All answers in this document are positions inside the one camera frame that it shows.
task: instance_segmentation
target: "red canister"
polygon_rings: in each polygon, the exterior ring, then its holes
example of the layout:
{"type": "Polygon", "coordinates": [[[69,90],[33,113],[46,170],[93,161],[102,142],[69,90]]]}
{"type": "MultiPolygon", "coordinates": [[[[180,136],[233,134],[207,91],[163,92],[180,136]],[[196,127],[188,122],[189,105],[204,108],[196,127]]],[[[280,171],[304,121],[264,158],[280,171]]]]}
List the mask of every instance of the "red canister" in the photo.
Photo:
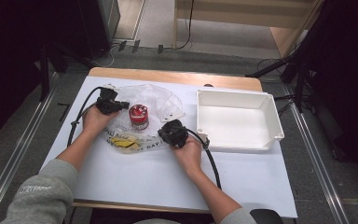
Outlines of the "red canister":
{"type": "Polygon", "coordinates": [[[131,125],[136,130],[143,130],[149,125],[149,116],[145,105],[133,105],[129,114],[131,125]]]}

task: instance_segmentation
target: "can lid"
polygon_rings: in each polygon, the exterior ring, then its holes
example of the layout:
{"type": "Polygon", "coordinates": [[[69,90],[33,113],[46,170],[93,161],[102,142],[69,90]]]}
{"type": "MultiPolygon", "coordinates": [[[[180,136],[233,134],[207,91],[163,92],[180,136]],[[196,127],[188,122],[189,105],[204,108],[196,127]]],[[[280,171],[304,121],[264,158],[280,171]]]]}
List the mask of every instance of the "can lid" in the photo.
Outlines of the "can lid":
{"type": "Polygon", "coordinates": [[[131,122],[144,123],[148,120],[147,107],[145,105],[133,105],[130,110],[131,122]]]}

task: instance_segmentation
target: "human hand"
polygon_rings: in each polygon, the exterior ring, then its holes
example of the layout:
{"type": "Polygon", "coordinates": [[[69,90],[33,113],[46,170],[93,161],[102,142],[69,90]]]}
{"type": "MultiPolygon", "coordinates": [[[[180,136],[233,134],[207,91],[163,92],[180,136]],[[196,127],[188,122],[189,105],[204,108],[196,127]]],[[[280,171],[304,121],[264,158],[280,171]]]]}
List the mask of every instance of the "human hand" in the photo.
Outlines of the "human hand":
{"type": "Polygon", "coordinates": [[[189,136],[183,147],[171,147],[173,154],[179,161],[179,164],[185,170],[188,177],[192,178],[201,170],[201,143],[189,136]]]}
{"type": "Polygon", "coordinates": [[[118,112],[105,115],[94,105],[83,115],[83,133],[96,136],[106,127],[111,119],[117,116],[118,112]]]}

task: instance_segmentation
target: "metal track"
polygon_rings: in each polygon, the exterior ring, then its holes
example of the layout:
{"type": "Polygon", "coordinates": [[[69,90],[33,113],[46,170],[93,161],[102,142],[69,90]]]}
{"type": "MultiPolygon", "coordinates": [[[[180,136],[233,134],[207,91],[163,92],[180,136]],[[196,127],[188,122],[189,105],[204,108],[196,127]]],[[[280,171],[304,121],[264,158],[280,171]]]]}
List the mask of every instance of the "metal track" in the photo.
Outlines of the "metal track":
{"type": "MultiPolygon", "coordinates": [[[[293,94],[290,86],[284,85],[283,88],[286,94],[293,94]]],[[[319,182],[321,183],[324,196],[326,197],[326,200],[330,206],[334,220],[338,224],[349,224],[350,222],[345,213],[341,199],[337,194],[333,181],[331,180],[326,168],[324,167],[324,162],[322,161],[318,148],[316,147],[312,135],[310,134],[310,130],[308,128],[307,122],[305,121],[304,115],[298,112],[295,105],[292,105],[291,109],[298,125],[298,129],[301,132],[301,136],[304,140],[307,151],[310,154],[310,160],[312,161],[315,173],[318,176],[319,182]]]]}
{"type": "Polygon", "coordinates": [[[53,76],[51,77],[50,79],[51,91],[48,93],[48,96],[46,97],[45,101],[39,103],[24,133],[19,139],[10,159],[8,160],[5,169],[0,175],[0,202],[4,198],[7,189],[14,177],[14,174],[16,174],[16,171],[20,166],[20,163],[28,149],[28,146],[30,145],[34,137],[34,133],[36,132],[40,124],[40,121],[45,116],[45,113],[48,109],[48,106],[56,90],[57,83],[59,82],[60,79],[61,77],[58,73],[54,73],[53,76]]]}

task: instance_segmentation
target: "white tabletop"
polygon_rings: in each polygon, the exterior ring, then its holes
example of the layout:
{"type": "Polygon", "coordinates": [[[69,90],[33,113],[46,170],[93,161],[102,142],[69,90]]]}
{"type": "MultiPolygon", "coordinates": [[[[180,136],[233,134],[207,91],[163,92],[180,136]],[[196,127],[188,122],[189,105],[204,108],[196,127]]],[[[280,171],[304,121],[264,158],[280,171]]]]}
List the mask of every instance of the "white tabletop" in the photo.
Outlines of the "white tabletop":
{"type": "MultiPolygon", "coordinates": [[[[65,148],[78,110],[91,90],[105,84],[134,86],[154,84],[175,93],[181,100],[186,116],[184,125],[196,129],[196,91],[206,87],[118,79],[111,77],[87,77],[73,106],[43,164],[57,157],[65,148]]],[[[99,93],[90,98],[96,101],[99,93]]],[[[82,128],[77,126],[75,137],[82,128]]],[[[271,150],[258,154],[213,152],[220,174],[223,191],[243,207],[253,210],[267,208],[281,217],[297,217],[281,146],[275,143],[271,150]]],[[[213,169],[208,157],[202,154],[202,169],[214,181],[213,169]]],[[[82,171],[74,192],[76,200],[95,203],[118,203],[136,206],[179,209],[180,211],[207,211],[196,187],[186,178],[168,147],[122,154],[100,137],[82,171]]]]}

